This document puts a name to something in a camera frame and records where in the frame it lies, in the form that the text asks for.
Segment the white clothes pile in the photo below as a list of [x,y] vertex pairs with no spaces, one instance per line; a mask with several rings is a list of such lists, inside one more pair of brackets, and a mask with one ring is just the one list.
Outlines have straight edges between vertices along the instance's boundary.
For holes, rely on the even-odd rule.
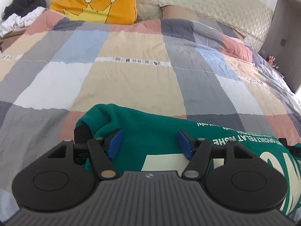
[[16,13],[10,15],[5,21],[1,22],[1,37],[10,32],[30,26],[43,12],[47,10],[48,9],[44,7],[37,7],[24,17],[21,17]]

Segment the green printed sweatshirt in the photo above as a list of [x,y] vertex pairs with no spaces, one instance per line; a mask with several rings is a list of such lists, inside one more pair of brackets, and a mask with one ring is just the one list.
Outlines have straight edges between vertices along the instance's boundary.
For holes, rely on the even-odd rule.
[[201,136],[215,145],[225,145],[229,138],[236,138],[251,152],[260,156],[268,164],[278,169],[286,178],[289,194],[283,213],[290,214],[300,208],[300,159],[294,158],[274,136],[248,133],[221,126],[144,113],[114,104],[99,104],[92,107],[76,123],[74,138],[108,137],[120,128],[124,140],[113,165],[119,173],[126,170],[141,170],[146,167],[146,159],[178,159],[180,148],[176,144],[176,134],[183,129],[196,138]]

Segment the wooden nightstand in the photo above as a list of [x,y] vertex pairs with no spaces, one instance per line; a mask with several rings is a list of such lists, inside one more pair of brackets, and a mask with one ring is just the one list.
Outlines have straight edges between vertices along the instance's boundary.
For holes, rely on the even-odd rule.
[[4,37],[1,37],[0,50],[3,53],[7,48],[9,48],[21,35],[25,33],[27,27],[18,29],[16,31],[6,34]]

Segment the patchwork plaid duvet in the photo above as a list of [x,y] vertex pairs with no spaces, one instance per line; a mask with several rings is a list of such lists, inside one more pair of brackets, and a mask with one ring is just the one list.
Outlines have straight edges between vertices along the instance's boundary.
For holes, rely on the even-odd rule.
[[1,189],[96,104],[300,142],[300,102],[250,47],[184,19],[130,26],[46,11],[1,53]]

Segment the dark niche wall socket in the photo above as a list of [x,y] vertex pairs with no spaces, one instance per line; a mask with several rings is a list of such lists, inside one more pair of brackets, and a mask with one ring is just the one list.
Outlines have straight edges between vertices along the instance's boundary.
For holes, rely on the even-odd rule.
[[280,46],[284,47],[286,44],[286,39],[285,38],[282,38],[281,39],[281,42],[280,42]]

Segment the orange crown pillow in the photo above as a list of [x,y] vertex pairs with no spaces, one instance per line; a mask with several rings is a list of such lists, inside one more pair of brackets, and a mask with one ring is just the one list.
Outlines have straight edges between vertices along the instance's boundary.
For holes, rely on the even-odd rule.
[[136,21],[136,0],[52,0],[50,10],[71,21],[130,25]]

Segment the cream quilted headboard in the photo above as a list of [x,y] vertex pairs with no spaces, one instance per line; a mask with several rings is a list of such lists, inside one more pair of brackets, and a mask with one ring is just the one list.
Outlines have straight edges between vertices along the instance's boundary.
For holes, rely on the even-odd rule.
[[256,52],[264,44],[273,17],[273,11],[259,0],[136,0],[137,15],[144,21],[161,18],[161,7],[168,5],[232,27]]

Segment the red cosmetic bottles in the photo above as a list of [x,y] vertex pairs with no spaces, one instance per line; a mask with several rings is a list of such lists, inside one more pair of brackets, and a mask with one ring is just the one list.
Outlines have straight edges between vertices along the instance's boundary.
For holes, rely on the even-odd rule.
[[275,62],[275,57],[273,55],[268,55],[267,57],[267,63],[273,68],[273,69],[278,69],[279,67],[276,66]]

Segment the black clothes pile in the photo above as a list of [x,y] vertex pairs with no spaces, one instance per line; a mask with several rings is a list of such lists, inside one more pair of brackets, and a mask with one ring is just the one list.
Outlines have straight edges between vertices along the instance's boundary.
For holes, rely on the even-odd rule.
[[6,20],[12,14],[17,14],[21,17],[26,16],[29,12],[32,12],[38,7],[46,8],[45,0],[13,0],[3,12],[2,19]]

